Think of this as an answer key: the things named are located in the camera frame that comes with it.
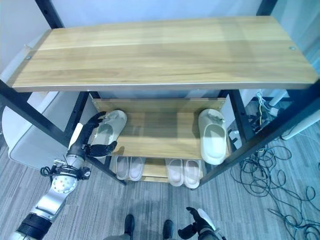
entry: top wooden shelf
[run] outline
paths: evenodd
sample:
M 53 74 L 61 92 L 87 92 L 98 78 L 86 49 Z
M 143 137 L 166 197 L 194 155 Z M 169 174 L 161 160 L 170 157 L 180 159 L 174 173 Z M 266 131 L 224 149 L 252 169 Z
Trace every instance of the top wooden shelf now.
M 59 28 L 29 55 L 9 81 L 19 92 L 302 89 L 317 80 L 271 16 Z

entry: slipper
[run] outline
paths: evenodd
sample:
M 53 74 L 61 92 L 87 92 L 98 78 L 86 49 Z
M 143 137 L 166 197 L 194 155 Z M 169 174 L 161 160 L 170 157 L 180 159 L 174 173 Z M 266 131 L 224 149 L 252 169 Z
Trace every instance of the slipper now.
M 226 157 L 226 126 L 224 116 L 217 110 L 203 110 L 198 117 L 201 156 L 208 164 L 219 165 Z
M 127 156 L 117 156 L 115 160 L 116 178 L 126 180 L 129 177 L 129 158 Z
M 91 145 L 110 145 L 116 141 L 127 123 L 127 115 L 121 110 L 107 112 L 93 136 Z
M 146 158 L 145 157 L 131 157 L 129 178 L 132 181 L 139 181 L 144 171 Z
M 184 160 L 184 185 L 196 189 L 200 184 L 201 160 Z
M 182 159 L 166 159 L 165 167 L 169 183 L 175 187 L 181 186 L 184 183 L 184 167 Z

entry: black shoe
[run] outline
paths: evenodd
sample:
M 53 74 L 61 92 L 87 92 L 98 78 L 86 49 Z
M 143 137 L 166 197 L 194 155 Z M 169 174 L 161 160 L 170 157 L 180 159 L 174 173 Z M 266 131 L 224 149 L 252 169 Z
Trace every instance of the black shoe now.
M 165 220 L 162 233 L 163 239 L 172 239 L 174 236 L 174 223 L 171 220 Z
M 124 221 L 124 233 L 130 236 L 130 240 L 132 240 L 134 229 L 135 229 L 135 218 L 133 215 L 128 214 L 125 217 L 125 221 Z

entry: black metal frame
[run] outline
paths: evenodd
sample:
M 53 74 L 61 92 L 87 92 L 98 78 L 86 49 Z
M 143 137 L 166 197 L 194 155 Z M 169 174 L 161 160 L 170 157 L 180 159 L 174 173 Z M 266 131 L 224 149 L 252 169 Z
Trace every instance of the black metal frame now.
M 34 109 L 29 103 L 27 103 L 30 93 L 19 93 L 0 80 L 0 101 L 66 148 L 69 146 L 71 136 L 76 129 L 77 123 L 80 121 L 89 95 L 99 96 L 97 92 L 80 92 L 69 117 L 68 123 L 64 131 L 62 131 L 40 112 Z M 117 179 L 116 175 L 109 169 L 110 160 L 110 157 L 106 157 L 105 164 L 98 160 L 91 159 L 88 159 L 88 162 L 119 183 L 126 185 L 125 181 Z
M 63 24 L 50 0 L 36 0 L 36 3 L 38 4 L 51 28 L 63 27 Z M 256 15 L 270 15 L 276 3 L 277 0 L 262 0 Z M 281 136 L 283 132 L 292 128 L 305 117 L 313 114 L 319 109 L 320 80 L 318 80 L 307 90 L 288 90 L 288 93 L 290 100 L 294 102 L 275 120 L 273 120 L 255 135 L 249 123 L 239 90 L 222 90 L 220 92 L 219 97 L 221 98 L 227 97 L 228 94 L 230 96 L 231 105 L 234 110 L 235 121 L 242 140 L 242 147 L 234 151 L 224 160 L 222 164 L 213 169 L 210 167 L 209 172 L 200 180 L 200 186 L 223 173 L 239 161 L 253 154 L 271 140 Z M 27 103 L 30 93 L 18 93 L 0 80 L 0 101 L 3 101 L 4 104 L 13 111 L 21 115 L 31 124 L 38 127 L 44 133 L 54 138 L 65 147 L 68 147 L 71 135 L 82 116 L 89 95 L 95 99 L 100 98 L 97 92 L 80 92 L 67 126 L 65 130 L 62 131 Z M 123 185 L 126 184 L 125 181 L 118 180 L 116 175 L 109 169 L 111 161 L 110 156 L 106 157 L 104 164 L 98 160 L 88 161 L 116 181 Z
M 53 6 L 51 0 L 35 0 L 39 9 L 41 10 L 43 16 L 48 22 L 50 28 L 60 29 L 64 28 L 64 25 L 57 14 L 55 7 Z
M 262 0 L 258 11 L 256 12 L 256 16 L 270 16 L 277 2 L 278 0 Z
M 230 90 L 229 95 L 232 107 L 236 107 L 236 110 L 234 108 L 233 110 L 237 111 L 237 113 L 235 113 L 235 121 L 240 136 L 242 135 L 242 146 L 227 157 L 222 164 L 208 172 L 200 180 L 200 186 L 222 174 L 246 157 L 249 157 L 251 154 L 264 147 L 273 139 L 281 136 L 285 131 L 291 129 L 320 108 L 320 80 L 309 89 L 300 90 L 299 92 L 303 97 L 300 97 L 300 94 L 291 97 L 294 102 L 287 109 L 281 112 L 275 120 L 269 123 L 256 135 L 252 135 L 252 128 L 246 121 L 248 120 L 246 111 L 239 111 L 239 109 L 244 109 L 244 104 L 239 91 Z

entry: middle wooden shelf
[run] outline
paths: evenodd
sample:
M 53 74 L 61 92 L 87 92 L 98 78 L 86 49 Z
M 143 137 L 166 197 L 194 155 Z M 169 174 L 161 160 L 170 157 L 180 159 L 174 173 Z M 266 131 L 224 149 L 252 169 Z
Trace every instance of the middle wooden shelf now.
M 97 110 L 122 110 L 127 123 L 113 155 L 201 160 L 198 116 L 224 98 L 94 99 Z

